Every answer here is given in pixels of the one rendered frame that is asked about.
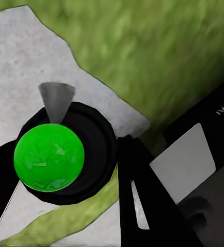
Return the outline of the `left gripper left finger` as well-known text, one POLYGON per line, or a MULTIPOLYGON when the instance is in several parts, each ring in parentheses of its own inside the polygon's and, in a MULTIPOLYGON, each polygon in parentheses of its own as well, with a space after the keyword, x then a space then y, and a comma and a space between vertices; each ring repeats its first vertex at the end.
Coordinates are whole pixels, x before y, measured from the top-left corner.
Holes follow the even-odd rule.
POLYGON ((12 140, 0 147, 0 218, 20 181, 13 162, 15 142, 12 140))

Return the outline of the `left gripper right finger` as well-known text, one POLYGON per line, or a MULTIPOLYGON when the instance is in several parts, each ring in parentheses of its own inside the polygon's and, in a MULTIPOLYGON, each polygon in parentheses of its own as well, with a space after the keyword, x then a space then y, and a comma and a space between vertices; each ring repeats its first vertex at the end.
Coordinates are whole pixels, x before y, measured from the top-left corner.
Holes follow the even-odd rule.
POLYGON ((121 247, 204 247, 136 144, 117 140, 121 247), (149 229, 138 227, 132 180, 149 229))

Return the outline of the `insectifuge atomizer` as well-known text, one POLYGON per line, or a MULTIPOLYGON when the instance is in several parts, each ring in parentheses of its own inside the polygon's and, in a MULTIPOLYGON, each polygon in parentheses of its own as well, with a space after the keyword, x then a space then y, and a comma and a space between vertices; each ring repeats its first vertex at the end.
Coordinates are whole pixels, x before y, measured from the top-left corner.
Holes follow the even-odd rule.
POLYGON ((75 86, 42 82, 38 87, 45 107, 16 139, 15 171, 39 200, 78 204, 110 181, 118 164, 118 138, 97 109, 73 102, 75 86))

